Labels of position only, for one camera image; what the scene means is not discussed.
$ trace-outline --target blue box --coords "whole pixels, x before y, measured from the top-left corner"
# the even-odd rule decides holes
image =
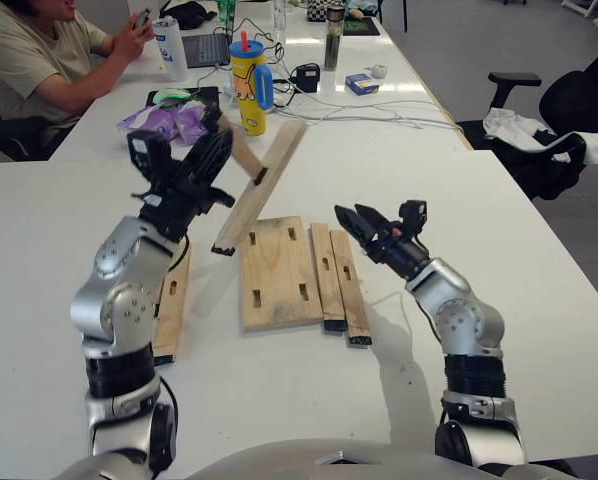
[[[367,95],[379,91],[379,82],[365,73],[357,73],[346,77],[346,85],[357,95]]]

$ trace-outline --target purple bag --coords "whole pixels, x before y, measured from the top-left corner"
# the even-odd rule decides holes
[[[179,135],[188,145],[194,144],[207,133],[201,124],[204,109],[203,103],[192,100],[170,111]]]
[[[171,113],[161,110],[160,105],[143,108],[124,118],[117,124],[117,130],[124,137],[134,130],[150,130],[161,133],[168,141],[179,133]]]

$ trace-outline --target hand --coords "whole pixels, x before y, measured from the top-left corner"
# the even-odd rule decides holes
[[[143,52],[144,44],[154,38],[150,20],[136,29],[132,28],[140,14],[141,12],[132,15],[123,30],[114,38],[112,54],[120,57],[126,63],[136,60]]]

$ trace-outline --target smartphone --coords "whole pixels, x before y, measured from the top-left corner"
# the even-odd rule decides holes
[[[137,20],[135,20],[135,24],[133,25],[132,29],[134,30],[135,28],[142,27],[148,21],[148,18],[150,18],[150,9],[146,8],[137,17]]]

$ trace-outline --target white cloth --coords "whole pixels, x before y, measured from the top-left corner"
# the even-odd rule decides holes
[[[504,108],[491,108],[483,120],[483,128],[486,135],[498,138],[512,145],[523,152],[539,153],[545,152],[556,143],[562,141],[570,134],[555,140],[550,145],[544,146],[533,138],[537,131],[550,129],[543,123],[532,118],[525,118],[512,110]],[[586,142],[586,154],[583,163],[586,165],[598,164],[598,133],[574,132]],[[555,155],[553,160],[558,162],[570,162],[568,154]]]

